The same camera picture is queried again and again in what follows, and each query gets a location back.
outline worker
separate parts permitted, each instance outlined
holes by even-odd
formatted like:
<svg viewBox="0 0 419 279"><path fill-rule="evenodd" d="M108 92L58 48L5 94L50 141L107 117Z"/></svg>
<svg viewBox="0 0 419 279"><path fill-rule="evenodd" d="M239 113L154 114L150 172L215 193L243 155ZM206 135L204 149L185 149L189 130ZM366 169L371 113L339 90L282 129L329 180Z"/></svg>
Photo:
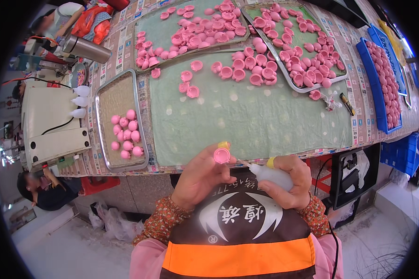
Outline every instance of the worker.
<svg viewBox="0 0 419 279"><path fill-rule="evenodd" d="M343 278L341 241L309 193L310 168L296 156L271 158L267 165L288 172L293 188L267 180L255 187L215 163L217 148L193 158L174 192L156 202L133 240L129 278Z"/></svg>
<svg viewBox="0 0 419 279"><path fill-rule="evenodd" d="M25 88L26 88L25 80L17 81L17 85L14 86L14 89L12 90L12 97L16 100L20 100L21 98L23 98L23 94L25 93Z"/></svg>
<svg viewBox="0 0 419 279"><path fill-rule="evenodd" d="M44 176L24 171L17 178L20 194L32 202L32 206L55 211L77 198L82 190L80 178L56 177L49 168L43 169Z"/></svg>
<svg viewBox="0 0 419 279"><path fill-rule="evenodd" d="M85 7L78 3L68 2L56 9L51 9L44 15L38 17L31 25L31 30L39 36L49 37L56 40L71 30L73 24L79 19Z"/></svg>

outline hand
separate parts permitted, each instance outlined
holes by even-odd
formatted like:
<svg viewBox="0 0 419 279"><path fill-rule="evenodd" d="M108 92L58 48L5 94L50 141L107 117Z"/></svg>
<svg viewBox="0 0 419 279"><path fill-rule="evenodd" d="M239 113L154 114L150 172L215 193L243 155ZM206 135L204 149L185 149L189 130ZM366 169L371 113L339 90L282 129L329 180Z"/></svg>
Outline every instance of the hand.
<svg viewBox="0 0 419 279"><path fill-rule="evenodd" d="M65 34L65 32L67 31L67 29L66 28L61 28L61 29L59 29L57 32L56 32L56 34L54 34L54 40L56 40L57 39L57 37L61 37L61 36L63 36L64 34Z"/></svg>
<svg viewBox="0 0 419 279"><path fill-rule="evenodd" d="M43 169L43 174L46 177L49 177L50 175L52 175L51 170L49 168L47 168L47 167Z"/></svg>
<svg viewBox="0 0 419 279"><path fill-rule="evenodd" d="M310 202L309 188L312 185L311 169L297 156L277 156L274 167L288 172L294 186L286 191L276 183L262 180L258 187L267 192L284 209L301 210L307 207Z"/></svg>
<svg viewBox="0 0 419 279"><path fill-rule="evenodd" d="M230 176L230 169L226 164L217 164L214 161L213 154L217 148L217 144L208 146L185 166L171 195L175 204L186 210L194 209L195 205L200 203L214 186L236 181L235 177ZM229 163L235 162L236 158L231 156Z"/></svg>

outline orange stripe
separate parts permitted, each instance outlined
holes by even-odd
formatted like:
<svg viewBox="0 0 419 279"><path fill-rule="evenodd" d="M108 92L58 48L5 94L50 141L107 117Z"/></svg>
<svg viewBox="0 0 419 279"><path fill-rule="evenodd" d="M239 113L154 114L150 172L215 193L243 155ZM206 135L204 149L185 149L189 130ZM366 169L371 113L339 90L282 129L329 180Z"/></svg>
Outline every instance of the orange stripe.
<svg viewBox="0 0 419 279"><path fill-rule="evenodd" d="M296 271L315 264L311 237L231 246L169 242L163 268L183 276L234 277Z"/></svg>

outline floral sleeve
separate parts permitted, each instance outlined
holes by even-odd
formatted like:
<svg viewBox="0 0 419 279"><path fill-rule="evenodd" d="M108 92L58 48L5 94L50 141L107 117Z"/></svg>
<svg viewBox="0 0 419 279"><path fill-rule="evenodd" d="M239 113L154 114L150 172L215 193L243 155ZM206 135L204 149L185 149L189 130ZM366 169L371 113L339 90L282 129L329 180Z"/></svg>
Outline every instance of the floral sleeve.
<svg viewBox="0 0 419 279"><path fill-rule="evenodd" d="M309 193L311 200L306 208L298 210L298 214L306 221L315 237L322 237L331 232L328 216L324 215L326 206L320 199Z"/></svg>
<svg viewBox="0 0 419 279"><path fill-rule="evenodd" d="M168 245L172 228L188 219L192 212L176 205L170 196L157 200L154 214L145 221L144 230L134 238L132 244L135 246L141 240L154 238Z"/></svg>

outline plastic bag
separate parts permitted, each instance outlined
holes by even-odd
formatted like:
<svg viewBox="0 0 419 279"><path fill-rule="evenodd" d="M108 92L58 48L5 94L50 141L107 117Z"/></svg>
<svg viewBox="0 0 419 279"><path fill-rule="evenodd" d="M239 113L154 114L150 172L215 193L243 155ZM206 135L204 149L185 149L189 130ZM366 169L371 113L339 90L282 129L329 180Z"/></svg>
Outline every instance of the plastic bag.
<svg viewBox="0 0 419 279"><path fill-rule="evenodd" d="M106 11L107 7L100 6L94 6L86 11L83 11L78 21L76 21L71 33L81 38L84 37L90 32L95 16Z"/></svg>
<svg viewBox="0 0 419 279"><path fill-rule="evenodd" d="M352 160L352 155L348 155L345 158L344 166L347 166L348 160ZM343 179L345 179L355 169L358 169L358 188L362 189L363 185L365 184L365 176L369 170L369 159L363 150L357 152L357 165L355 165L355 167L353 167L351 170L348 170L347 168L343 169ZM346 189L345 192L350 193L354 190L354 185L351 185L348 189Z"/></svg>
<svg viewBox="0 0 419 279"><path fill-rule="evenodd" d="M102 229L104 227L104 221L98 215L93 213L92 210L88 212L88 218L93 226L93 229Z"/></svg>
<svg viewBox="0 0 419 279"><path fill-rule="evenodd" d="M403 173L400 170L396 170L393 168L393 170L390 173L390 179L393 183L405 189L408 185L408 181L410 180L410 176L406 173Z"/></svg>
<svg viewBox="0 0 419 279"><path fill-rule="evenodd" d="M131 242L137 234L141 233L144 226L123 218L123 214L116 208L111 208L105 213L105 237L108 239L117 238L121 241Z"/></svg>
<svg viewBox="0 0 419 279"><path fill-rule="evenodd" d="M337 222L344 221L352 215L352 212L354 211L354 203L355 200L337 210L333 210L332 208L329 209L328 220L333 228Z"/></svg>
<svg viewBox="0 0 419 279"><path fill-rule="evenodd" d="M95 26L95 37L93 42L97 45L101 44L104 38L107 36L108 31L110 30L110 20L104 20L100 24Z"/></svg>
<svg viewBox="0 0 419 279"><path fill-rule="evenodd" d="M106 213L108 211L107 205L99 201L99 202L97 202L95 204L95 208L96 208L96 211L98 212L98 216L102 220L104 220L105 219L105 215L106 215Z"/></svg>

